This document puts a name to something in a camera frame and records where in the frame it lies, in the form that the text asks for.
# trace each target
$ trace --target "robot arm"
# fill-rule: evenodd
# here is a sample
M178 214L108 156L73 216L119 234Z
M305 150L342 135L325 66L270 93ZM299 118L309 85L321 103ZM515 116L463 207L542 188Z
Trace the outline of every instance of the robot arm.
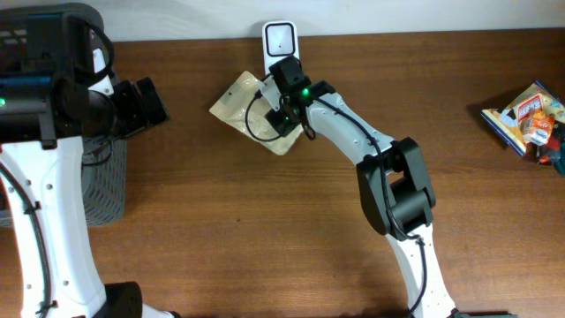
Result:
M135 283L102 284L80 182L82 169L95 169L82 163L83 139L104 147L168 119L151 80L112 86L112 43L85 4L2 11L2 20L26 30L25 49L0 62L0 180L22 266L22 318L177 316L143 305Z
M433 249L431 208L435 196L418 145L411 139L396 141L377 131L355 114L328 83L312 84L301 69L295 57L271 66L276 86L267 83L265 87L277 89L282 102L277 105L274 101L278 95L263 87L261 93L269 96L267 100L274 105L266 119L282 135L301 124L310 137L322 134L343 151L357 166L367 220L393 247L411 314L416 318L451 317L456 306L443 283ZM403 172L404 177L392 185L385 177L383 183L382 176L392 171ZM408 237L420 238L424 244Z

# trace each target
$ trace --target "mesh basket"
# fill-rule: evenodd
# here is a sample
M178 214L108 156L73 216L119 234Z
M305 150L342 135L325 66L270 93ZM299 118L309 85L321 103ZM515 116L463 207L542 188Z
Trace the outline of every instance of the mesh basket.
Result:
M109 155L109 151L110 147L104 147L95 154L85 155L83 161L98 162ZM82 169L82 200L88 226L114 223L124 215L126 154L127 142L115 141L112 156L107 163ZM0 189L0 227L12 226L7 200L4 198L4 191Z

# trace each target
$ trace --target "white panel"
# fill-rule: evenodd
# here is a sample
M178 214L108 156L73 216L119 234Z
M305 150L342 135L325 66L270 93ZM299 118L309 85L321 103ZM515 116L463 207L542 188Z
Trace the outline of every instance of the white panel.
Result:
M420 225L409 235L418 234L426 244L424 246L426 254L427 268L427 287L422 302L416 308L414 317L416 318L441 318L451 315L451 311L456 308L456 304L448 294L448 290L443 283L440 264L438 263L435 250L433 248L433 226ZM416 303L416 299L422 290L423 267L422 256L419 245L416 241L399 241L387 234L387 239L395 251L398 265L403 273L404 284L408 292L408 308Z
M173 314L155 310L146 304L143 304L143 310L141 314L142 318L174 318Z
M102 53L101 49L95 49L92 52L94 58L94 71L99 72L104 67L106 67L106 61L104 61L104 54ZM112 87L112 82L109 80L109 76L106 75L104 79L99 81L98 83L92 85L88 88L89 90L94 90L98 93L102 93L108 96L114 94L114 88Z
M61 0L3 0L0 9ZM565 27L563 0L77 0L113 41L260 37L272 20L300 35Z
M294 52L292 25L268 26L268 51L271 55L291 55Z
M52 150L43 150L39 141L8 143L2 148L0 161L26 185L30 200L41 205L36 214L50 267L48 287L51 299L58 303L49 317L92 317L106 302L106 292L90 250L80 190L82 138L59 139ZM9 184L4 177L2 181ZM21 316L35 317L45 289L35 235L19 196L7 194L26 287Z
M338 93L325 94L320 99L357 120L368 133L373 134L383 153L392 147L391 143L394 139L372 128L345 104L341 95ZM377 155L377 150L369 144L366 136L356 125L346 117L334 113L323 103L314 101L308 107L306 115L312 129L331 140L353 164L361 163L366 155Z

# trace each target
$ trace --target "wooden table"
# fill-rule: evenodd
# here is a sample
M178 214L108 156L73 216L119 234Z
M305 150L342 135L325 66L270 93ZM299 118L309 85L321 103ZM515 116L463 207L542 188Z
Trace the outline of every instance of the wooden table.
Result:
M127 211L90 229L106 283L183 316L330 317L406 307L388 242L361 211L355 170L324 138L276 156L208 109L259 39L117 43L123 79L153 78L172 119L129 143ZM520 317L565 311L565 179L503 146L478 110L534 80L565 95L564 30L300 39L367 122L419 142L437 194L435 246L463 311ZM0 317L21 308L13 231L0 230Z

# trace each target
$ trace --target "white object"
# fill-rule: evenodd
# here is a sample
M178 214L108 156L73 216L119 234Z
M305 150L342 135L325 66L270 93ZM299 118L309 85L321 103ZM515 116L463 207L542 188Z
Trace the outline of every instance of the white object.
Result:
M320 99L355 118L377 140L382 153L392 147L390 143L394 139L372 128L347 107L338 93L325 94ZM313 104L306 108L306 114L312 129L328 137L354 164L362 162L366 155L377 155L374 146L369 144L369 139L357 126L346 117L335 114L323 103L313 101Z
M104 61L104 54L102 53L101 49L95 49L92 52L92 55L94 58L94 71L99 72L106 66L106 62ZM97 91L107 96L114 94L114 88L112 87L112 82L109 80L108 75L106 75L104 79L92 85L88 89Z
M276 86L275 79L269 76L265 81L257 81L257 87L263 94L263 98L267 100L268 104L275 111L281 108L279 99L281 98L281 91Z
M456 308L455 302L449 297L448 290L441 277L440 265L433 249L433 226L420 225L409 235L418 234L426 246L427 287L422 302L414 312L416 318L449 317ZM387 234L387 239L395 251L398 265L403 273L404 283L408 291L408 308L412 307L422 288L422 256L416 241L406 239L399 241Z
M298 51L297 26L290 21L273 21L263 26L263 57L265 74L268 68L285 57L295 56L300 59Z
M51 299L57 307L48 318L93 317L106 301L104 285L98 276L90 242L80 183L82 138L57 140L57 148L44 150L39 141L2 145L0 162L24 187L32 202L41 208L39 219L49 262ZM39 250L23 203L2 176L8 189L14 230L24 283L22 318L36 317L43 301L43 271ZM170 318L144 305L144 318Z

